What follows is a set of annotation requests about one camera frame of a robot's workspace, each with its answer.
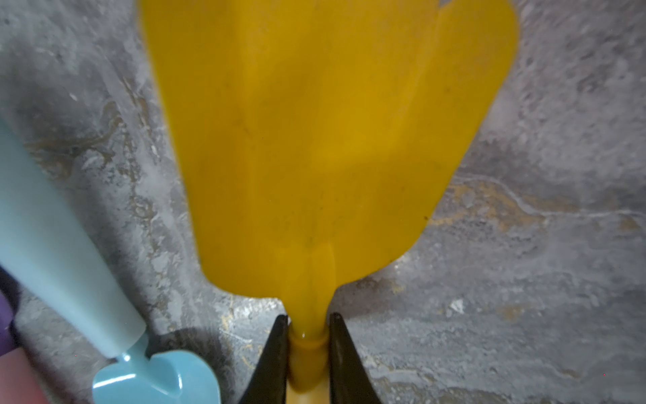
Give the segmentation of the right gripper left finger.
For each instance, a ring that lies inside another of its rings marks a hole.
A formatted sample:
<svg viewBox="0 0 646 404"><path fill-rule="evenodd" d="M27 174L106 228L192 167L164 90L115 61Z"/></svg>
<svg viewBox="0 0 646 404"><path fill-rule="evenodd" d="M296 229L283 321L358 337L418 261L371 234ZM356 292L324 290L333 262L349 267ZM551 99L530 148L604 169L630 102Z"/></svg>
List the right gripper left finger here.
<svg viewBox="0 0 646 404"><path fill-rule="evenodd" d="M289 363L289 318L274 321L252 378L240 404L285 404Z"/></svg>

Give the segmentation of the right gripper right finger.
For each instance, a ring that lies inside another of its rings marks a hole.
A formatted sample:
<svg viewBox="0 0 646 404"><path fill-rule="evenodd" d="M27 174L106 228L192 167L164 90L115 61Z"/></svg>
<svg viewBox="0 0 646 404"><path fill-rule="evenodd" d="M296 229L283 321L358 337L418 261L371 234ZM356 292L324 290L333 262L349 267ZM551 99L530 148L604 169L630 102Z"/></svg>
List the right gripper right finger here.
<svg viewBox="0 0 646 404"><path fill-rule="evenodd" d="M330 402L381 404L340 313L331 313L329 330Z"/></svg>

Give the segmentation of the yellow shovel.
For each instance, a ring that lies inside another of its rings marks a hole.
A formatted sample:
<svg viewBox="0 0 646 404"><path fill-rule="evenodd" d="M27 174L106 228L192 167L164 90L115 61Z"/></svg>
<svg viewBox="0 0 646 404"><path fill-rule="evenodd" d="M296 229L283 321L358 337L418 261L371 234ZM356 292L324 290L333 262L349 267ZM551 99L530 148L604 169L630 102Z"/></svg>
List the yellow shovel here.
<svg viewBox="0 0 646 404"><path fill-rule="evenodd" d="M510 71L509 1L141 1L200 269L289 316L289 397L331 385L336 290L405 254Z"/></svg>

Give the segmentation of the pointed light blue trowel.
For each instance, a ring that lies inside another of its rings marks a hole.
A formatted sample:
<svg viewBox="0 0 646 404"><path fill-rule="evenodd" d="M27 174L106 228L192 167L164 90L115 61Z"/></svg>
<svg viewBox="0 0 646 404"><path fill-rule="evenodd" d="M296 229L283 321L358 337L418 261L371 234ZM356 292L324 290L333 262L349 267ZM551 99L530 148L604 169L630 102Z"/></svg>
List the pointed light blue trowel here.
<svg viewBox="0 0 646 404"><path fill-rule="evenodd" d="M94 377L96 403L219 403L198 355L147 356L146 322L67 202L1 124L1 266L114 360Z"/></svg>

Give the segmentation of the purple shovel pink handle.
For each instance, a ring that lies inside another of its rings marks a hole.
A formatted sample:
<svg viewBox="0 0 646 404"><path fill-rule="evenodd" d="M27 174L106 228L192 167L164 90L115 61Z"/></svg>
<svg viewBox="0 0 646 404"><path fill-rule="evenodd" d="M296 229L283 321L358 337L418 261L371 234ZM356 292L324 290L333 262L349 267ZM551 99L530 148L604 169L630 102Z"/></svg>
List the purple shovel pink handle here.
<svg viewBox="0 0 646 404"><path fill-rule="evenodd" d="M1 293L1 404L47 404L25 350L11 332L13 308Z"/></svg>

